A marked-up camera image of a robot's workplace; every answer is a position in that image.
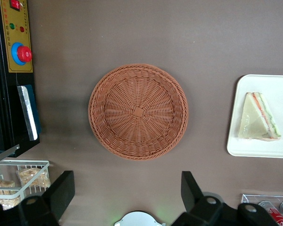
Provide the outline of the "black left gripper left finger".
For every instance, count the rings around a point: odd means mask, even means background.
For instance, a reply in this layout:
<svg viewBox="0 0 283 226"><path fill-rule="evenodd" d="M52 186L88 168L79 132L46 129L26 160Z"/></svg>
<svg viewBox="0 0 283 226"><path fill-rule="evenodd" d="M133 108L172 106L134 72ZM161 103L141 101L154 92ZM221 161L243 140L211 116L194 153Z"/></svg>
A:
<svg viewBox="0 0 283 226"><path fill-rule="evenodd" d="M0 205L0 226L58 226L74 195L74 172L64 171L42 195L28 196L9 210Z"/></svg>

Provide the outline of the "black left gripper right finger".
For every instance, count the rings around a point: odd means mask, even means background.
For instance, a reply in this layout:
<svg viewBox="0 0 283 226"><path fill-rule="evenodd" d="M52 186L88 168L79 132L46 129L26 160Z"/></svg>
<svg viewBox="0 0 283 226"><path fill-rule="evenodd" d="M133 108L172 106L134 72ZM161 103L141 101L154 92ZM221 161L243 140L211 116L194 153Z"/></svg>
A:
<svg viewBox="0 0 283 226"><path fill-rule="evenodd" d="M204 195L192 173L181 175L181 197L186 212L173 223L174 226L276 226L276 221L261 206L241 203L231 208L220 199Z"/></svg>

